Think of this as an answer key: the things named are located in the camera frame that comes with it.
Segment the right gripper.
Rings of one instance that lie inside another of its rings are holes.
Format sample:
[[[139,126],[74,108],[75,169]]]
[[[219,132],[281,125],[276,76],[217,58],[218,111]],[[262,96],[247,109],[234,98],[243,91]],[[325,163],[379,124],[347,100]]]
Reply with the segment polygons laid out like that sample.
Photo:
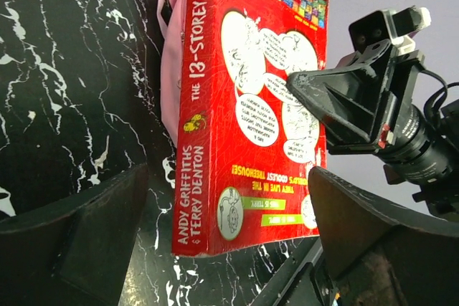
[[[294,72],[287,89],[326,128],[332,155],[374,155],[388,183],[432,184],[452,176],[456,149],[440,132],[430,103],[412,103],[417,76],[427,70],[416,51],[397,57],[385,39],[351,56],[346,66]]]

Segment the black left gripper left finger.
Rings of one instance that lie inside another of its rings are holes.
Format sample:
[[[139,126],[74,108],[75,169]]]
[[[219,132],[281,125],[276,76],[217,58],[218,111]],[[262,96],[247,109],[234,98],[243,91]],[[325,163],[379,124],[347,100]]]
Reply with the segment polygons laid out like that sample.
[[[1,221],[2,305],[117,305],[148,167]]]

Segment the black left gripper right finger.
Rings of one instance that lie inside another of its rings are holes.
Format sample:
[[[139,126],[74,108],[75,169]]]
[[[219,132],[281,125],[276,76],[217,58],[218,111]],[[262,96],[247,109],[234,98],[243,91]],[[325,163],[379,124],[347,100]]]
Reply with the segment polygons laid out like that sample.
[[[328,273],[344,305],[457,305],[458,224],[308,175]]]

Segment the red thirteen-storey treehouse book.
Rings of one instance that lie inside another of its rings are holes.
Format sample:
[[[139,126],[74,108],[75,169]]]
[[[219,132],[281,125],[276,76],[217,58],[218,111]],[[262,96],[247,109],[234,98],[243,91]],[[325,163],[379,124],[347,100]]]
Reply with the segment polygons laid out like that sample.
[[[326,134],[287,89],[326,65],[329,0],[187,0],[171,250],[210,257],[318,236]]]

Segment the pink school backpack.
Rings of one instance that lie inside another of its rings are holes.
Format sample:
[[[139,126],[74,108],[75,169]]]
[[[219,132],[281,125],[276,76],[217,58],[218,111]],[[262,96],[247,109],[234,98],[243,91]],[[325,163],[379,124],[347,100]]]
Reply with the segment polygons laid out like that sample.
[[[164,46],[160,67],[160,110],[172,143],[177,144],[187,0],[158,0],[156,17]]]

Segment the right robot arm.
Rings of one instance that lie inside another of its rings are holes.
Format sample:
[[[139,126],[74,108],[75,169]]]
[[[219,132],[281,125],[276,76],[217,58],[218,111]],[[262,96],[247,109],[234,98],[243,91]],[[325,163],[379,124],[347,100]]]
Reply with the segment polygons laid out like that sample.
[[[335,155],[371,154],[391,185],[419,187],[419,214],[338,178],[310,174],[329,279],[342,305],[458,303],[458,104],[438,109],[448,85],[423,110],[411,101],[420,52],[371,44],[332,70],[295,72],[287,88],[326,129]]]

